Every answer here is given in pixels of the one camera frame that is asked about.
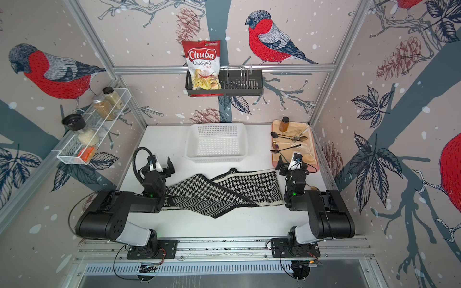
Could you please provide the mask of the black white houndstooth scarf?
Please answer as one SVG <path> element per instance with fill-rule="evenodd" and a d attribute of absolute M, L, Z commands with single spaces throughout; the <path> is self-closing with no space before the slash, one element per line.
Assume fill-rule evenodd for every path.
<path fill-rule="evenodd" d="M 232 168 L 213 179 L 197 174 L 170 186 L 162 210 L 188 210 L 219 218 L 235 208 L 282 204 L 274 169 L 241 172 Z"/>

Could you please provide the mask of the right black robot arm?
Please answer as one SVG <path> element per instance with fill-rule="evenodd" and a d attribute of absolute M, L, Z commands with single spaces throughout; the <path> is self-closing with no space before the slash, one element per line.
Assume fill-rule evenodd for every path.
<path fill-rule="evenodd" d="M 292 161 L 279 157 L 276 170 L 285 177 L 283 195 L 291 212 L 307 212 L 308 221 L 288 232 L 290 247 L 314 244 L 326 239 L 345 239 L 355 236 L 355 223 L 337 190 L 307 189 L 308 164 L 299 153 Z"/>

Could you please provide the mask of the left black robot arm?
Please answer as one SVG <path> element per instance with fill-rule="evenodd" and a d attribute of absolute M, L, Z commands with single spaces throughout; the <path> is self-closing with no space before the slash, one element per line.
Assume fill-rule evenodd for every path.
<path fill-rule="evenodd" d="M 157 232 L 128 221 L 129 214 L 153 214 L 161 211 L 168 191 L 166 178 L 175 173 L 174 165 L 167 159 L 167 166 L 158 165 L 155 156 L 148 157 L 148 164 L 138 170 L 142 180 L 142 194 L 102 190 L 83 213 L 76 224 L 76 234 L 92 240 L 108 240 L 125 244 L 130 250 L 127 258 L 171 259 L 175 243 L 160 241 Z"/>

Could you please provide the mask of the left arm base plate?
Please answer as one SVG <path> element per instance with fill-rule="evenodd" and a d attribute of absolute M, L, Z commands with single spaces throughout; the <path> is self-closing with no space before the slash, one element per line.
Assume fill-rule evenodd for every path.
<path fill-rule="evenodd" d="M 128 260 L 170 260 L 174 259 L 178 248 L 179 240 L 157 240 L 154 245 L 130 246 L 127 252 Z"/>

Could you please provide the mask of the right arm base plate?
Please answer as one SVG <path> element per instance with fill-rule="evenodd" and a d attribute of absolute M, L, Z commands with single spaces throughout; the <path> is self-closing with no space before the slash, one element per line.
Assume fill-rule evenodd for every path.
<path fill-rule="evenodd" d="M 273 258 L 319 258 L 317 244 L 290 244 L 288 238 L 272 238 L 270 250 Z"/>

